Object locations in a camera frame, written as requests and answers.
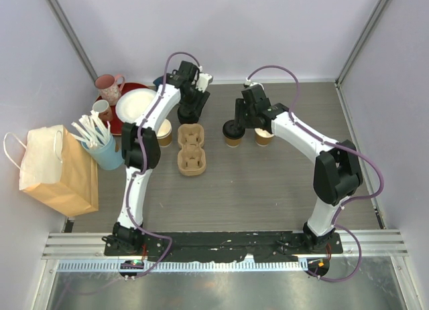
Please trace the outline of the black coffee lid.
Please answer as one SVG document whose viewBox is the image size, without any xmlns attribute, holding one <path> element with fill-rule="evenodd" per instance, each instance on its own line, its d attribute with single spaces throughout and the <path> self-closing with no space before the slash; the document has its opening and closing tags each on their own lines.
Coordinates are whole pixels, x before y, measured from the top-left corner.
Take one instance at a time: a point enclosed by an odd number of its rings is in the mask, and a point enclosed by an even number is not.
<svg viewBox="0 0 429 310">
<path fill-rule="evenodd" d="M 177 115 L 181 125 L 198 123 L 200 118 L 197 110 L 187 107 L 184 104 L 178 107 Z"/>
<path fill-rule="evenodd" d="M 229 120 L 223 125 L 223 135 L 232 140 L 241 139 L 245 129 L 236 125 L 234 120 Z"/>
</svg>

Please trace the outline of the brown paper cup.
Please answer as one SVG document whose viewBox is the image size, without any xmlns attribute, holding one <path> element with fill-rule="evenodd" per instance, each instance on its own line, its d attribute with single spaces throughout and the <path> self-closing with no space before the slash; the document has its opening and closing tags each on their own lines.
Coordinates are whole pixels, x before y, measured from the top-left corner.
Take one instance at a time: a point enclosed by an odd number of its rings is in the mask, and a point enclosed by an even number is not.
<svg viewBox="0 0 429 310">
<path fill-rule="evenodd" d="M 234 147 L 238 147 L 241 144 L 242 138 L 236 138 L 236 139 L 232 139 L 232 138 L 228 138 L 226 136 L 224 136 L 225 139 L 225 143 L 227 146 L 234 148 Z"/>
<path fill-rule="evenodd" d="M 255 131 L 255 142 L 261 147 L 268 146 L 272 142 L 273 138 L 275 137 L 275 135 L 263 129 L 256 128 L 254 129 L 254 131 Z"/>
</svg>

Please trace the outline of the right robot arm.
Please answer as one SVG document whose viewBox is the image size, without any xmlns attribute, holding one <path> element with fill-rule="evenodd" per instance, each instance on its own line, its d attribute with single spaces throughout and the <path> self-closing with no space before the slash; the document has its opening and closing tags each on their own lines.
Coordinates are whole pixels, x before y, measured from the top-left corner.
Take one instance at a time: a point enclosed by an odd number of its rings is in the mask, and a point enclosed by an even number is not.
<svg viewBox="0 0 429 310">
<path fill-rule="evenodd" d="M 308 252 L 320 252 L 334 229 L 332 221 L 340 204 L 363 183 L 358 157 L 351 152 L 356 147 L 348 140 L 339 143 L 324 137 L 290 114 L 288 107 L 272 104 L 261 84 L 252 83 L 241 94 L 235 100 L 235 118 L 223 125 L 223 134 L 229 142 L 239 141 L 247 129 L 259 128 L 287 141 L 314 164 L 317 200 L 304 224 L 302 243 Z"/>
</svg>

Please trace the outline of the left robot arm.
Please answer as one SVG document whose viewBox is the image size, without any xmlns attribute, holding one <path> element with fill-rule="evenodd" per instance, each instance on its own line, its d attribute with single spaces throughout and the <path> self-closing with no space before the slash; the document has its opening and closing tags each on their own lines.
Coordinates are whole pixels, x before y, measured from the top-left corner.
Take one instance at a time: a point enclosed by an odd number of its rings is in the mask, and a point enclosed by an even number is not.
<svg viewBox="0 0 429 310">
<path fill-rule="evenodd" d="M 129 256 L 143 246 L 140 227 L 143 225 L 143 204 L 161 149 L 157 132 L 175 106 L 182 123 L 198 122 L 213 81 L 200 66 L 183 61 L 177 70 L 164 73 L 154 99 L 132 123 L 124 123 L 121 150 L 126 166 L 126 184 L 119 217 L 113 226 L 113 237 L 120 238 L 119 247 Z"/>
</svg>

